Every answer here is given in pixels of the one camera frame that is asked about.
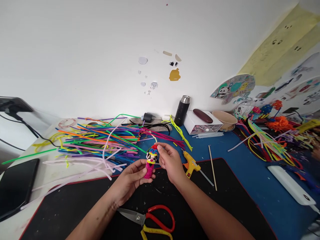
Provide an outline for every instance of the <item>white desk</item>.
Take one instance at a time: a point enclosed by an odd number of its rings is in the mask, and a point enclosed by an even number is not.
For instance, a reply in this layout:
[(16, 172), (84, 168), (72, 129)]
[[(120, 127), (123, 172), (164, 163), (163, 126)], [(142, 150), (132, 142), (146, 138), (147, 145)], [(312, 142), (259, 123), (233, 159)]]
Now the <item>white desk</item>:
[[(53, 134), (57, 133), (57, 130), (55, 128), (56, 127), (59, 128), (58, 124), (61, 120), (63, 120), (63, 119), (60, 119), (56, 124), (52, 124), (48, 128), (48, 130), (45, 132), (45, 134), (43, 134), (42, 136), (44, 138), (49, 138)], [(117, 125), (122, 120), (123, 119), (115, 120), (112, 122), (112, 125)], [(92, 121), (92, 120), (86, 121), (86, 120), (82, 120), (82, 119), (77, 119), (77, 123), (79, 123), (79, 124), (88, 124), (90, 122), (94, 122), (94, 121)], [(72, 128), (69, 127), (69, 128), (64, 128), (62, 130), (70, 131), (70, 130), (72, 130)], [(34, 143), (42, 143), (43, 141), (44, 141), (43, 139), (39, 138)], [(48, 146), (40, 148), (39, 151), (45, 151), (45, 150), (49, 150), (49, 149), (53, 149), (53, 148), (54, 148), (54, 146), (52, 146), (50, 144)], [(35, 153), (34, 150), (35, 150), (35, 147), (30, 146), (21, 156), (33, 154), (33, 153)], [(82, 165), (70, 164), (69, 167), (66, 168), (66, 165), (52, 166), (52, 165), (42, 164), (42, 162), (44, 162), (44, 161), (54, 160), (55, 157), (58, 155), (59, 155), (59, 153), (57, 151), (53, 151), (53, 152), (49, 152), (49, 154), (45, 155), (45, 156), (41, 156), (41, 155), (34, 156), (34, 158), (40, 159), (40, 163), (39, 163), (39, 167), (37, 170), (37, 175), (36, 175), (36, 178), (34, 181), (33, 188), (37, 188), (37, 187), (40, 187), (46, 183), (50, 183), (52, 181), (55, 181), (57, 179), (69, 177), (71, 175), (79, 174), (79, 173), (82, 173), (82, 172), (88, 170), (88, 167), (82, 166)], [(25, 161), (28, 161), (28, 159), (21, 159), (21, 160), (15, 161), (10, 165), (10, 167), (17, 165), (17, 164), (20, 164), (20, 163), (23, 163)], [(104, 176), (105, 175), (102, 172), (97, 172), (97, 173), (92, 173), (89, 175), (85, 175), (81, 178), (78, 178), (77, 181), (94, 179), (94, 178), (99, 178), (99, 177), (104, 177)], [(38, 198), (39, 196), (44, 195), (45, 193), (47, 193), (49, 191), (49, 189), (51, 189), (52, 187), (54, 187), (58, 184), (61, 184), (63, 182), (64, 181), (62, 180), (59, 182), (48, 184), (44, 188), (32, 192), (30, 201)], [(12, 216), (8, 219), (0, 222), (0, 238), (1, 239), (18, 240), (20, 238), (20, 236), (22, 235), (23, 231), (25, 230), (26, 226), (28, 225), (33, 214), (35, 213), (35, 211), (39, 207), (41, 201), (42, 200), (38, 200), (37, 202), (32, 203), (26, 209), (20, 211), (19, 213), (15, 214), (14, 216)]]

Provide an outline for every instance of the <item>smartphone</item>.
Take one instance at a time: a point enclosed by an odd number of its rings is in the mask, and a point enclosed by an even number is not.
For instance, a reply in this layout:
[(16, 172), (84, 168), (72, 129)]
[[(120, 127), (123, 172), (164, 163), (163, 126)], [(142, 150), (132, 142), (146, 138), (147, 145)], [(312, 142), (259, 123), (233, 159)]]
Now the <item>smartphone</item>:
[(0, 222), (13, 216), (30, 199), (39, 159), (9, 167), (0, 180)]

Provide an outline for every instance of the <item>black thermos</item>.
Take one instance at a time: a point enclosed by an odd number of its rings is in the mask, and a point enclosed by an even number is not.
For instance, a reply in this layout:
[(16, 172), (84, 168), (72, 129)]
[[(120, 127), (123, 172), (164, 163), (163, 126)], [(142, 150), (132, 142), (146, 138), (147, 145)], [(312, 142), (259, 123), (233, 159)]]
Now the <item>black thermos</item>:
[(183, 125), (184, 120), (186, 119), (189, 105), (190, 105), (190, 97), (183, 95), (180, 102), (179, 102), (177, 113), (174, 118), (174, 122), (178, 127)]

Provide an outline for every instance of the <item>yellow glue gun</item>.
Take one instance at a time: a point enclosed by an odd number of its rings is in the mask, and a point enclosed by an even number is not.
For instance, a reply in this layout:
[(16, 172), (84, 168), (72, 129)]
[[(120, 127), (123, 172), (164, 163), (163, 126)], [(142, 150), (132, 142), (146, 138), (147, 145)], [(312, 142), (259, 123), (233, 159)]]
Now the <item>yellow glue gun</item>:
[(191, 157), (191, 155), (189, 153), (187, 153), (186, 151), (183, 151), (183, 155), (186, 158), (186, 160), (188, 161), (187, 163), (184, 163), (183, 165), (186, 167), (186, 169), (188, 169), (186, 172), (186, 175), (188, 178), (190, 178), (193, 170), (196, 170), (198, 172), (201, 169), (201, 167), (196, 164), (196, 161), (193, 159), (193, 157)]

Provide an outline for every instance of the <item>thermos lid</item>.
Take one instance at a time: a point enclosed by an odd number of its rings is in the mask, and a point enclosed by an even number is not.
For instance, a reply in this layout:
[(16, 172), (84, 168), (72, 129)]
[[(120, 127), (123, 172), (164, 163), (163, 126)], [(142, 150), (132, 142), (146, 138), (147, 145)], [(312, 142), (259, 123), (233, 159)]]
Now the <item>thermos lid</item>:
[(180, 102), (183, 102), (183, 103), (190, 103), (190, 97), (187, 96), (187, 95), (183, 95)]

